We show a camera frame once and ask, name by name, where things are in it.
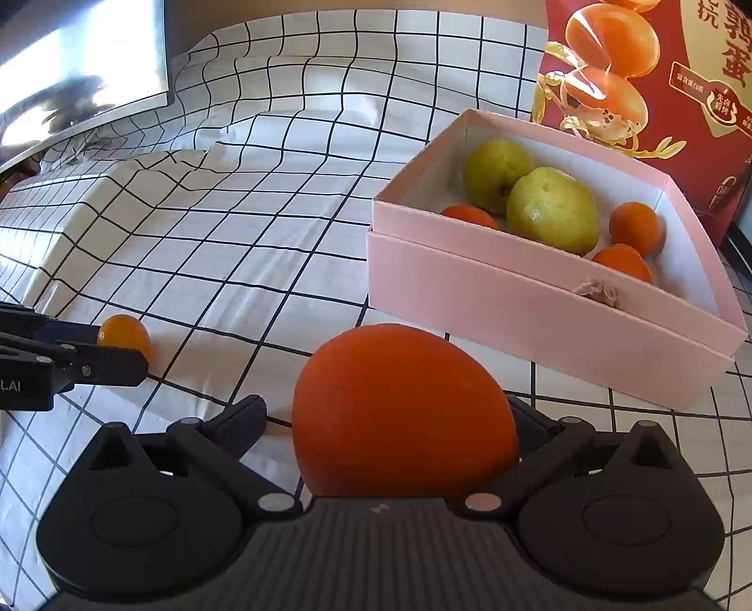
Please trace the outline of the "orange fruit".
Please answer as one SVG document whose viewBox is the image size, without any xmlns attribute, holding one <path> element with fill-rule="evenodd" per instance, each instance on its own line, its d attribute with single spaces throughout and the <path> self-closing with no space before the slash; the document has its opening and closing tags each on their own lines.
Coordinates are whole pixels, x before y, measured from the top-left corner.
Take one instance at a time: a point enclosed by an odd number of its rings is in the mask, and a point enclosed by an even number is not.
<svg viewBox="0 0 752 611">
<path fill-rule="evenodd" d="M 139 351 L 145 360 L 152 359 L 152 341 L 148 329 L 130 314 L 115 314 L 100 325 L 97 345 Z"/>
</svg>

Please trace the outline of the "large pointed orange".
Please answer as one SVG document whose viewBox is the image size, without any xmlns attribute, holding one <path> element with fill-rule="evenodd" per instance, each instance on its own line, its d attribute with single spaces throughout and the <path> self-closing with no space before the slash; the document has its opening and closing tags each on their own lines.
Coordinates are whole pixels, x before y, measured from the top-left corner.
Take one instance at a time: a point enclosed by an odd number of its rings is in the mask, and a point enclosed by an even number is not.
<svg viewBox="0 0 752 611">
<path fill-rule="evenodd" d="M 350 329 L 312 354 L 294 387 L 292 437 L 318 496 L 474 493 L 520 456 L 496 379 L 449 341 L 396 323 Z"/>
</svg>

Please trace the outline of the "green guava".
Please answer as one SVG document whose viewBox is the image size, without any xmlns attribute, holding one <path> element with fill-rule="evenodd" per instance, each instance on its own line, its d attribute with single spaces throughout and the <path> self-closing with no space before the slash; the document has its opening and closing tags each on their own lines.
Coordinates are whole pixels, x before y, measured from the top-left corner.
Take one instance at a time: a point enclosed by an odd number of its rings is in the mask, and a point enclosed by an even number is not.
<svg viewBox="0 0 752 611">
<path fill-rule="evenodd" d="M 600 216 L 589 189 L 553 167 L 538 167 L 512 187 L 506 205 L 512 234 L 585 256 L 600 237 Z"/>
<path fill-rule="evenodd" d="M 514 140 L 497 137 L 477 145 L 465 158 L 462 183 L 473 205 L 506 215 L 512 187 L 534 169 L 533 158 Z"/>
</svg>

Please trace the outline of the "medium mandarin orange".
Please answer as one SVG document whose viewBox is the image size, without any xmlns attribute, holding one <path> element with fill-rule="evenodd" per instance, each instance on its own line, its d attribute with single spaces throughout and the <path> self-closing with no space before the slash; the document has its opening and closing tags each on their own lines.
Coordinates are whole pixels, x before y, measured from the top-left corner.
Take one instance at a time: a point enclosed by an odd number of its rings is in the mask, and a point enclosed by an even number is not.
<svg viewBox="0 0 752 611">
<path fill-rule="evenodd" d="M 475 207 L 473 205 L 458 204 L 449 206 L 441 211 L 441 215 L 446 216 L 446 218 L 461 220 L 465 221 L 465 223 L 479 225 L 480 227 L 485 227 L 493 230 L 500 229 L 496 219 L 494 219 L 493 216 L 489 215 L 488 212 L 485 212 L 485 210 L 482 210 L 479 207 Z"/>
</svg>

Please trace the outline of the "white grid tablecloth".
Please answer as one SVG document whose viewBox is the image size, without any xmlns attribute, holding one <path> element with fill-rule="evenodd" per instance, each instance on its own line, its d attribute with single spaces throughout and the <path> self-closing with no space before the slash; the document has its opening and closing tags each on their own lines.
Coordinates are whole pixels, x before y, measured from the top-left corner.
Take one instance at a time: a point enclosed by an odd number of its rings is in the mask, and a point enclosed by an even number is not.
<svg viewBox="0 0 752 611">
<path fill-rule="evenodd" d="M 177 60 L 175 102 L 56 145 L 1 203 L 1 296 L 59 320 L 143 323 L 147 379 L 77 386 L 1 418 L 1 599 L 55 588 L 37 523 L 100 426 L 159 433 L 250 395 L 245 462 L 290 494 L 294 386 L 369 303 L 367 233 L 386 182 L 462 111 L 528 118 L 546 33 L 437 11 L 273 16 Z"/>
</svg>

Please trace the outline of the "pink open gift box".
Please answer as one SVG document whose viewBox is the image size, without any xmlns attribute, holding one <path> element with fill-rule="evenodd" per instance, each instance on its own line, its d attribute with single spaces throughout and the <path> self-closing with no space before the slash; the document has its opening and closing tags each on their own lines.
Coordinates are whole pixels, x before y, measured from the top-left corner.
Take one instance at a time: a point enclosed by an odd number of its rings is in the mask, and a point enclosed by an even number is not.
<svg viewBox="0 0 752 611">
<path fill-rule="evenodd" d="M 666 229 L 654 281 L 448 218 L 464 195 L 465 157 L 498 136 L 584 183 L 602 215 L 626 201 L 654 207 Z M 732 366 L 748 336 L 714 244 L 672 178 L 494 113 L 464 112 L 378 192 L 367 257 L 380 311 L 675 410 Z"/>
</svg>

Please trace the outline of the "dark monitor screen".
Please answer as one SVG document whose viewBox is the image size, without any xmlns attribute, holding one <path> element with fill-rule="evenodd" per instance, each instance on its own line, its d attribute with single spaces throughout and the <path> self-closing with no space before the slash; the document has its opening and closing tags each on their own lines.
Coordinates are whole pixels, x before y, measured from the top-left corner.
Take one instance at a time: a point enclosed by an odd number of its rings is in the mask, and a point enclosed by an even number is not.
<svg viewBox="0 0 752 611">
<path fill-rule="evenodd" d="M 161 1 L 1 4 L 1 169 L 172 101 Z"/>
</svg>

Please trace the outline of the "red quail egg bag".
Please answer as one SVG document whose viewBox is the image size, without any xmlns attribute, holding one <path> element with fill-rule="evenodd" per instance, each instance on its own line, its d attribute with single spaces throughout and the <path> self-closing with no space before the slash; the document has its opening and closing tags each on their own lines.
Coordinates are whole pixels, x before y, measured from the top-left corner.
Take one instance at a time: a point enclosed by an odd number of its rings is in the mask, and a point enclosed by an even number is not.
<svg viewBox="0 0 752 611">
<path fill-rule="evenodd" d="M 746 1 L 550 1 L 532 118 L 668 174 L 714 243 L 751 178 Z"/>
</svg>

